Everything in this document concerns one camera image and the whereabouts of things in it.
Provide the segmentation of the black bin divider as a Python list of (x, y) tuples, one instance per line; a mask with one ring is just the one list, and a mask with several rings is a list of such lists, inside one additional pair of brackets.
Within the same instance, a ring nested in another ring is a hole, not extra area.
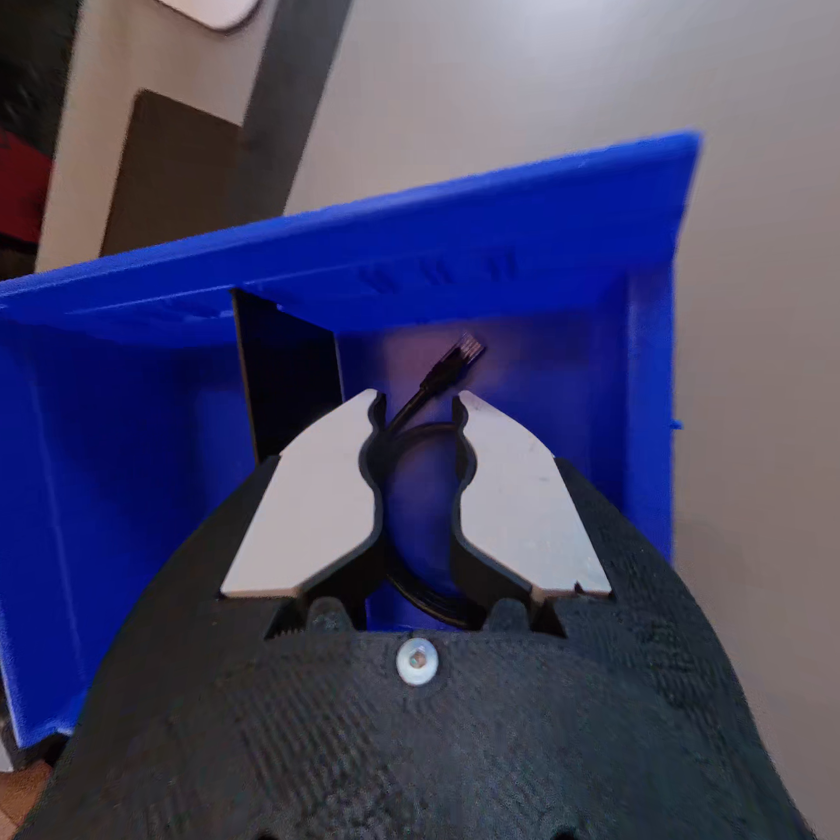
[(255, 462), (278, 455), (342, 404), (335, 335), (267, 299), (230, 292)]

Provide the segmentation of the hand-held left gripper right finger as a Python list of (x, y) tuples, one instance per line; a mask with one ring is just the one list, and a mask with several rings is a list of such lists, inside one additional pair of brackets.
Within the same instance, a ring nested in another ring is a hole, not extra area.
[(450, 574), (472, 602), (541, 607), (613, 588), (553, 453), (517, 420), (469, 391), (453, 400), (462, 474)]

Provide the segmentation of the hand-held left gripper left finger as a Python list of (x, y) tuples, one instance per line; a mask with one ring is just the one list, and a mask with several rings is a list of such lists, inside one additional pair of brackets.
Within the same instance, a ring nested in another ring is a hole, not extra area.
[(385, 578), (384, 505), (369, 463), (384, 417), (385, 395), (369, 388), (281, 451), (221, 595), (362, 608)]

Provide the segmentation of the blue plastic bin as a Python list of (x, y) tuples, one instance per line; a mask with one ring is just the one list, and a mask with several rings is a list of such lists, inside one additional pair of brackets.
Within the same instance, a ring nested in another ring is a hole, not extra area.
[(467, 385), (671, 559), (683, 131), (2, 283), (2, 678), (18, 747), (71, 734), (145, 586), (254, 469), (235, 289), (314, 326), (293, 412), (394, 412), (466, 331)]

